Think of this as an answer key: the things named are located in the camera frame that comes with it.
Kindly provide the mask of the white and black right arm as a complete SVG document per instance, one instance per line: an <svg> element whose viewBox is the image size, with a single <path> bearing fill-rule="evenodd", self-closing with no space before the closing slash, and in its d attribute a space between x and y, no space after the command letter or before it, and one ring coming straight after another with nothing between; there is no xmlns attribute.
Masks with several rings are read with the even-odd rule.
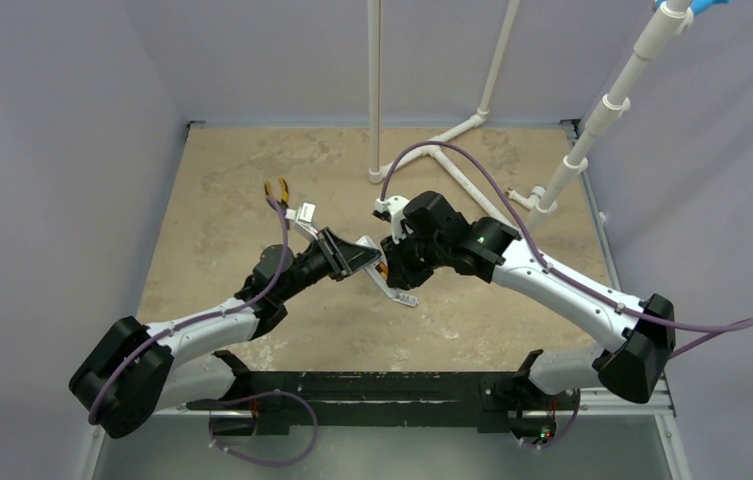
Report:
<svg viewBox="0 0 753 480"><path fill-rule="evenodd" d="M520 293L593 339L582 349L531 352L513 381L521 404L536 407L568 389L599 387L632 403L650 400L676 345L668 299L641 300L536 256L516 229L492 217L468 222L434 191L378 199L373 214L391 226L381 242L389 287L413 290L449 268Z"/></svg>

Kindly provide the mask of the white remote battery cover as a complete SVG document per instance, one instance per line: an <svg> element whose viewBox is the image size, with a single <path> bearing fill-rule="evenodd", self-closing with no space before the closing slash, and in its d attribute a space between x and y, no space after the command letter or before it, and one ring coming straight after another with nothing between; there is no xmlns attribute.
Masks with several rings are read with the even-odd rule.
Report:
<svg viewBox="0 0 753 480"><path fill-rule="evenodd" d="M404 292L398 293L393 300L401 305L411 308L415 308L419 305L419 299L416 296Z"/></svg>

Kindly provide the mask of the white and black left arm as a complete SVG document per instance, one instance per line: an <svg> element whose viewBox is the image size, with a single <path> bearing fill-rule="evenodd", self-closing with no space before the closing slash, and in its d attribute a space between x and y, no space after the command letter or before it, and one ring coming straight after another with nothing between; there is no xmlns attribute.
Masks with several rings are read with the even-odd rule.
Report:
<svg viewBox="0 0 753 480"><path fill-rule="evenodd" d="M286 243L271 245L243 287L218 306L171 321L115 321L71 376L69 390L89 424L124 437L172 405L178 371L224 346L270 333L286 317L286 301L325 278L342 281L381 259L378 248L346 241L329 228L300 253Z"/></svg>

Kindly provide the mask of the white universal AC remote control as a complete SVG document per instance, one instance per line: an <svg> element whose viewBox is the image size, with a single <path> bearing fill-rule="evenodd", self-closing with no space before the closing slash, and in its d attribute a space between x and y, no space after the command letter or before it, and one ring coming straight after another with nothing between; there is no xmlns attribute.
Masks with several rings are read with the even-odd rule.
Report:
<svg viewBox="0 0 753 480"><path fill-rule="evenodd" d="M361 236L356 241L356 244L359 246L370 247L376 250L379 249L377 243L368 235ZM399 303L400 293L397 290L392 289L387 285L386 280L383 278L382 274L377 269L378 265L381 263L382 260L383 260L383 257L380 256L376 261L371 262L368 266L366 266L365 271L388 299L396 303Z"/></svg>

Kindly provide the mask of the orange battery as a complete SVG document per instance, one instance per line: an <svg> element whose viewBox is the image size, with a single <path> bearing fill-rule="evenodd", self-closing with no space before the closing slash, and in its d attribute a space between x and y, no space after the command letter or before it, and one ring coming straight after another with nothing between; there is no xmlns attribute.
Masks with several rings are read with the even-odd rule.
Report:
<svg viewBox="0 0 753 480"><path fill-rule="evenodd" d="M379 262L376 266L376 270L381 275L381 277L386 280L389 275L388 266L385 262Z"/></svg>

